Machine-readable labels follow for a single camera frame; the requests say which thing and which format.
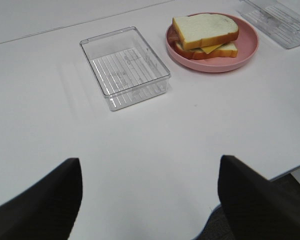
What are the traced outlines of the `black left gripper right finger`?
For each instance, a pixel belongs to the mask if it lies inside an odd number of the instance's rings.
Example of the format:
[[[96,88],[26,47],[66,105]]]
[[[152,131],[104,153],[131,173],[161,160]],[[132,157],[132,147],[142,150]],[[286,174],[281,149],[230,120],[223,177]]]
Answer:
[[[217,193],[237,240],[300,240],[300,198],[233,155],[220,159]]]

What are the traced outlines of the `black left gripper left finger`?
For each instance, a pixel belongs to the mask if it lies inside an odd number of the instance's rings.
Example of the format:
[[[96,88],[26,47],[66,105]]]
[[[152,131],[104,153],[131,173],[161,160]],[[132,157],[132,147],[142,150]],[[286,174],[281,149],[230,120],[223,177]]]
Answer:
[[[0,240],[67,240],[82,197],[80,160],[69,158],[0,205]]]

